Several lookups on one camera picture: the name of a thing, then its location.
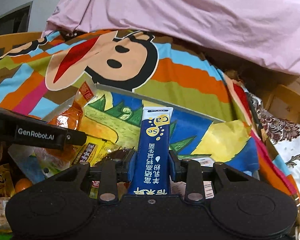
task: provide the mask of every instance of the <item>metal screw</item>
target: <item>metal screw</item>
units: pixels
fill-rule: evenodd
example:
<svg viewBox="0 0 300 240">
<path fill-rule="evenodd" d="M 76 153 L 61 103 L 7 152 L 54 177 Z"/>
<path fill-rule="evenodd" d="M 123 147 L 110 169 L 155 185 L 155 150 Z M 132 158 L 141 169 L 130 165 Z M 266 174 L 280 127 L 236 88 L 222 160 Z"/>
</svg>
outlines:
<svg viewBox="0 0 300 240">
<path fill-rule="evenodd" d="M 100 195 L 100 199 L 103 201 L 113 201 L 115 199 L 115 195 L 112 193 L 103 193 Z"/>
<path fill-rule="evenodd" d="M 190 193 L 188 195 L 188 199 L 192 200 L 192 201 L 199 201 L 203 199 L 203 196 L 200 193 Z"/>
<path fill-rule="evenodd" d="M 151 204 L 151 205 L 155 204 L 155 202 L 156 202 L 156 201 L 155 201 L 154 199 L 149 199 L 149 200 L 148 200 L 148 203 Z"/>
</svg>

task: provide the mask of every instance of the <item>orange fruit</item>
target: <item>orange fruit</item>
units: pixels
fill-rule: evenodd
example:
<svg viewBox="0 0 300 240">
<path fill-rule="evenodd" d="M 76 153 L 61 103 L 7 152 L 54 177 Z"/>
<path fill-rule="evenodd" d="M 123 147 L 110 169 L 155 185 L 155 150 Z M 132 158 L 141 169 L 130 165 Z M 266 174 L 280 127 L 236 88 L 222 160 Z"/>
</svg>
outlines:
<svg viewBox="0 0 300 240">
<path fill-rule="evenodd" d="M 16 193 L 18 193 L 18 192 L 20 192 L 26 188 L 29 188 L 31 186 L 32 186 L 32 182 L 29 179 L 20 179 L 16 183 L 15 191 L 16 191 Z"/>
</svg>

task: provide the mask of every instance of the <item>pink sheet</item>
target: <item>pink sheet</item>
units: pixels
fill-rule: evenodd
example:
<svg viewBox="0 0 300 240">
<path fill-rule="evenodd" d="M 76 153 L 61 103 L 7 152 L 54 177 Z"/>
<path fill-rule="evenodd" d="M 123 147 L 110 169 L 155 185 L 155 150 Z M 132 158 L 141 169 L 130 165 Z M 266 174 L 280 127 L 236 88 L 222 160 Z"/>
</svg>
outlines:
<svg viewBox="0 0 300 240">
<path fill-rule="evenodd" d="M 60 0 L 42 35 L 57 26 L 161 32 L 300 75 L 300 0 Z"/>
</svg>

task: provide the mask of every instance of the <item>pink stripe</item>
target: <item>pink stripe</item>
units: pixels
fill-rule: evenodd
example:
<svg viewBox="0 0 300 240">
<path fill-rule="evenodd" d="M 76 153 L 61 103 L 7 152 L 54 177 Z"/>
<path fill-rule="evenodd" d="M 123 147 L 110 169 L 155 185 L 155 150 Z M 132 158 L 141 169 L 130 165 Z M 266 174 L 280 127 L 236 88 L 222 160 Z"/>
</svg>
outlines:
<svg viewBox="0 0 300 240">
<path fill-rule="evenodd" d="M 294 185 L 288 180 L 288 178 L 283 174 L 281 170 L 278 169 L 277 166 L 273 164 L 271 161 L 266 146 L 262 143 L 262 141 L 255 135 L 254 131 L 251 131 L 251 137 L 255 140 L 257 148 L 259 149 L 260 157 L 263 158 L 268 165 L 271 167 L 271 169 L 274 171 L 274 173 L 282 180 L 282 182 L 285 184 L 285 186 L 288 188 L 288 190 L 291 192 L 291 194 L 297 194 L 297 190 L 294 187 Z"/>
<path fill-rule="evenodd" d="M 47 91 L 48 89 L 45 84 L 45 79 L 43 79 L 34 90 L 32 90 L 22 99 L 22 101 L 13 109 L 13 111 L 28 115 Z"/>
</svg>

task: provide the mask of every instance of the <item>monkey eye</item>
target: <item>monkey eye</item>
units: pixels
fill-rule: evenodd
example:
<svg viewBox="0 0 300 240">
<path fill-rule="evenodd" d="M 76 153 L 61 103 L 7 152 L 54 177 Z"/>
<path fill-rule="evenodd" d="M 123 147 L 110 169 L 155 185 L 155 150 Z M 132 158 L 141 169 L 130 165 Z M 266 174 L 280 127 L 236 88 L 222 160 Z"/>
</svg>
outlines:
<svg viewBox="0 0 300 240">
<path fill-rule="evenodd" d="M 121 68 L 122 67 L 122 64 L 119 61 L 115 60 L 115 59 L 108 59 L 107 64 L 111 68 Z"/>
<path fill-rule="evenodd" d="M 127 49 L 121 45 L 115 46 L 114 49 L 116 52 L 119 52 L 119 53 L 126 53 L 126 52 L 130 51 L 130 49 Z"/>
</svg>

